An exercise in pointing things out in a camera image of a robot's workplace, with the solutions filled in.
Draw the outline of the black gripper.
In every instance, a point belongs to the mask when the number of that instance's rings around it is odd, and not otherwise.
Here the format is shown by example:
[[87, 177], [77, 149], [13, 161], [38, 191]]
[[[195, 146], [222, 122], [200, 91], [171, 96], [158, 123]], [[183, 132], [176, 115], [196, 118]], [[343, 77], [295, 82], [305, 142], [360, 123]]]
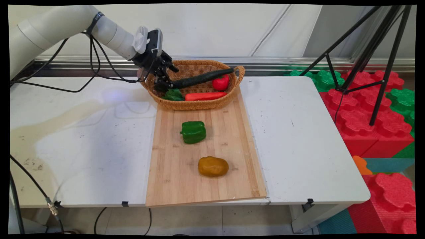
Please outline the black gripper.
[[160, 56], [157, 56], [156, 51], [152, 52], [147, 50], [140, 54], [137, 53], [133, 58], [132, 62], [138, 66], [141, 71], [137, 73], [139, 80], [143, 80], [148, 74], [155, 76], [153, 89], [159, 92], [167, 92], [169, 89], [173, 89], [174, 85], [167, 74], [167, 68], [177, 73], [179, 69], [172, 62], [172, 57], [169, 56], [164, 50]]

